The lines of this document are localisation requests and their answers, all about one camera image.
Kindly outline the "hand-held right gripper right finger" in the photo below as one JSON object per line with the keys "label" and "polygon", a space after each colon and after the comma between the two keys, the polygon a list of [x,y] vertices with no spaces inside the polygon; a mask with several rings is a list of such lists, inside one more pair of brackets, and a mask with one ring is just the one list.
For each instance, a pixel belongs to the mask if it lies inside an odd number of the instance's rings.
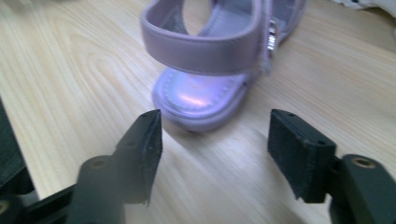
{"label": "hand-held right gripper right finger", "polygon": [[271,111],[267,149],[297,199],[323,203],[336,144],[299,116]]}

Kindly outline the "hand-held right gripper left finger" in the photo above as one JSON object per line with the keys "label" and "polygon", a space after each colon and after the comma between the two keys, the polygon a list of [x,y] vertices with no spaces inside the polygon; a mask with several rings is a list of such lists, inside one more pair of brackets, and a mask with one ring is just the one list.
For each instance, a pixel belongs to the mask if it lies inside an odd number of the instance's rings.
{"label": "hand-held right gripper left finger", "polygon": [[149,203],[162,153],[162,116],[155,109],[136,119],[113,153],[126,203]]}

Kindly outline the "purple child sandal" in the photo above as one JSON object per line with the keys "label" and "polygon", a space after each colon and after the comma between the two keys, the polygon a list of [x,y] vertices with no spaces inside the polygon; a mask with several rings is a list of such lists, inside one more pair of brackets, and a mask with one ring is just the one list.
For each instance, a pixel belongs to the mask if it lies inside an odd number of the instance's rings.
{"label": "purple child sandal", "polygon": [[210,0],[197,35],[185,27],[185,0],[152,0],[141,15],[147,52],[165,70],[152,99],[192,132],[214,130],[241,107],[257,76],[268,74],[278,45],[304,15],[307,0]]}

